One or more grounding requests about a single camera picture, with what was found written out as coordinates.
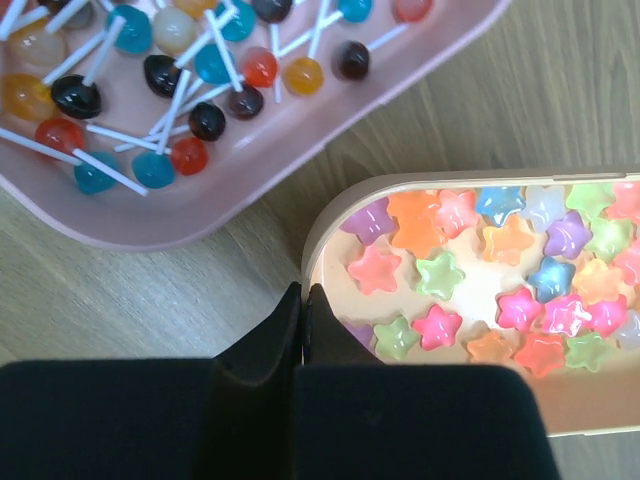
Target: wooden table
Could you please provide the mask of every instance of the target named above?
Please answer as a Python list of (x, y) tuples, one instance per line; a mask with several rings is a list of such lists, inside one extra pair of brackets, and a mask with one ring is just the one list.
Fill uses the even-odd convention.
[[(88, 248), (1, 194), (0, 361), (215, 355), (299, 278), (305, 236), (322, 208), (373, 175), (559, 164), (633, 170), (639, 22), (640, 0), (516, 0), (461, 55), (182, 250)], [(640, 471), (640, 434), (552, 443), (566, 479)]]

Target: red star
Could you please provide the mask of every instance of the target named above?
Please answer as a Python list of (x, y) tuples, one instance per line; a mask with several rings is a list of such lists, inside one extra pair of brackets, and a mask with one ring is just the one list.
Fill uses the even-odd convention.
[(364, 249), (362, 258), (350, 263), (347, 271), (360, 283), (360, 290), (365, 295), (371, 295), (376, 290), (395, 292), (398, 284), (393, 272), (401, 261), (399, 256), (382, 255), (374, 245), (369, 245)]

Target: pink star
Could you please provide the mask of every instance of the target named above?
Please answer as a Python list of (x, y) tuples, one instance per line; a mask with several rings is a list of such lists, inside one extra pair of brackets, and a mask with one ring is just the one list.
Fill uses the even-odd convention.
[(629, 248), (620, 253), (613, 264), (622, 270), (624, 283), (640, 284), (640, 240), (635, 240)]
[(449, 238), (456, 238), (465, 228), (475, 227), (480, 220), (476, 212), (476, 194), (472, 191), (454, 193), (440, 192), (442, 204), (436, 213), (436, 227), (440, 227)]
[(498, 307), (500, 308), (498, 325), (502, 328), (515, 328), (520, 332), (530, 331), (531, 324), (543, 309), (526, 287), (522, 287), (511, 295), (501, 296), (498, 299)]
[(365, 295), (371, 295), (376, 290), (395, 292), (398, 284), (393, 272), (401, 261), (399, 256), (382, 255), (374, 245), (369, 245), (364, 249), (362, 258), (350, 263), (347, 271), (360, 283), (360, 290)]
[(446, 313), (439, 305), (431, 307), (426, 317), (417, 319), (412, 325), (422, 335), (420, 345), (427, 351), (442, 345), (451, 347), (456, 342), (456, 333), (461, 326), (460, 315)]
[(558, 297), (545, 305), (546, 315), (542, 329), (547, 333), (564, 333), (575, 337), (580, 329), (591, 322), (580, 295), (575, 293)]
[(619, 295), (615, 302), (602, 301), (587, 309), (591, 320), (585, 326), (608, 337), (627, 321), (627, 297)]

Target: lollipop stick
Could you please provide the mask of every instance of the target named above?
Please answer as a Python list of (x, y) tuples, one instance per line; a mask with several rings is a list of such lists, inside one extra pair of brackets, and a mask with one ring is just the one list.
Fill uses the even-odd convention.
[(116, 43), (116, 40), (118, 40), (118, 35), (120, 35), (125, 23), (127, 23), (127, 21), (120, 15), (116, 15), (116, 18), (113, 19), (113, 23), (109, 27), (109, 30), (107, 30), (107, 35), (96, 52), (93, 63), (89, 67), (89, 71), (85, 75), (84, 80), (82, 80), (82, 84), (85, 87), (90, 87), (93, 85), (93, 82), (95, 82), (98, 72), (100, 72), (100, 68), (107, 58), (107, 54), (111, 50), (111, 47), (113, 47), (113, 44)]

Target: blue star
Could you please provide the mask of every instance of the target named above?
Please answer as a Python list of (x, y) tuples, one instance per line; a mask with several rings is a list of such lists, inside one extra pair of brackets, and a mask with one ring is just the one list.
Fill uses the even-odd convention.
[(556, 297), (568, 295), (571, 281), (576, 273), (575, 265), (560, 263), (551, 257), (544, 257), (540, 269), (527, 278), (527, 282), (536, 289), (536, 300), (547, 303)]
[(520, 187), (485, 187), (476, 202), (476, 212), (491, 217), (496, 227), (503, 227), (509, 215), (524, 206)]

